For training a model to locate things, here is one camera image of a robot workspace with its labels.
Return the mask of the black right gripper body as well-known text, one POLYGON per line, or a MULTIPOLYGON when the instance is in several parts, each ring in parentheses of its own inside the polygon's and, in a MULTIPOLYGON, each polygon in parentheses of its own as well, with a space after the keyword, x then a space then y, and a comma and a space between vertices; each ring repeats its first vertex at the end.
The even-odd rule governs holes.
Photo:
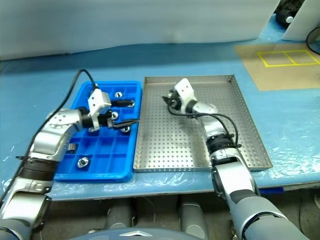
POLYGON ((168 93, 168 105, 177 111, 185 111, 186 105, 183 101, 182 96, 177 90, 171 89, 168 93))

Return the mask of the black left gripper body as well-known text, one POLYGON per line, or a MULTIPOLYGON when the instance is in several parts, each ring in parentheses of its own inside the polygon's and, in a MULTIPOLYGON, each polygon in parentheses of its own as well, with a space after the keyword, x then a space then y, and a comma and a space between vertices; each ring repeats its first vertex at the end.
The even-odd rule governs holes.
POLYGON ((109 109, 105 113, 98 116, 98 123, 100 127, 114 128, 112 111, 109 109))

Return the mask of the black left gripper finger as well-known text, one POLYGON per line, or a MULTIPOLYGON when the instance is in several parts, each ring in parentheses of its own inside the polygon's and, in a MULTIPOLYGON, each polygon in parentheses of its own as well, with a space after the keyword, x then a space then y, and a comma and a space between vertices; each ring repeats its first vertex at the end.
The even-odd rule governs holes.
POLYGON ((113 100, 111 101, 111 105, 113 107, 134 107, 135 101, 134 100, 113 100))
POLYGON ((114 122, 112 127, 114 129, 123 129, 126 127, 130 127, 133 124, 136 124, 139 122, 139 119, 126 119, 123 122, 114 122))

